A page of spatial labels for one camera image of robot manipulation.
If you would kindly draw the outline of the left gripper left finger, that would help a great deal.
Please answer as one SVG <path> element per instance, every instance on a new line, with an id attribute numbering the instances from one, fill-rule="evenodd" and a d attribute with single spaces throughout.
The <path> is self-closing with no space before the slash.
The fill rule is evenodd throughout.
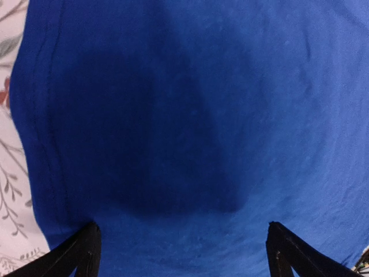
<path id="1" fill-rule="evenodd" d="M 8 274 L 10 277 L 97 277 L 101 231 L 90 222 L 44 256 Z"/>

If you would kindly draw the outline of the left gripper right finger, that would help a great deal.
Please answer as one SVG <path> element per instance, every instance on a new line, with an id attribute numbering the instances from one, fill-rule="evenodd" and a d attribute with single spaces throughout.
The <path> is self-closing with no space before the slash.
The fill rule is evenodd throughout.
<path id="1" fill-rule="evenodd" d="M 320 253 L 280 222 L 270 222 L 266 240 L 271 276 L 359 276 Z"/>

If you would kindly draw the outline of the blue t-shirt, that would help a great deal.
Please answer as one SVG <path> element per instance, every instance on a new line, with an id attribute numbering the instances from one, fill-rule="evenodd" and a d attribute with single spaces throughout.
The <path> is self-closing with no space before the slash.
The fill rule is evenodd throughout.
<path id="1" fill-rule="evenodd" d="M 100 276 L 268 276 L 278 221 L 368 245 L 367 1 L 30 1 L 10 79 L 50 248 Z"/>

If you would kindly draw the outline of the floral tablecloth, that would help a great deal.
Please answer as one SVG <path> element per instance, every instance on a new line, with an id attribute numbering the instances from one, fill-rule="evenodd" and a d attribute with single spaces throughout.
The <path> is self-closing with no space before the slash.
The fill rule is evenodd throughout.
<path id="1" fill-rule="evenodd" d="M 1 276 L 49 251 L 33 213 L 27 162 L 10 112 L 10 76 L 28 1 L 1 1 Z"/>

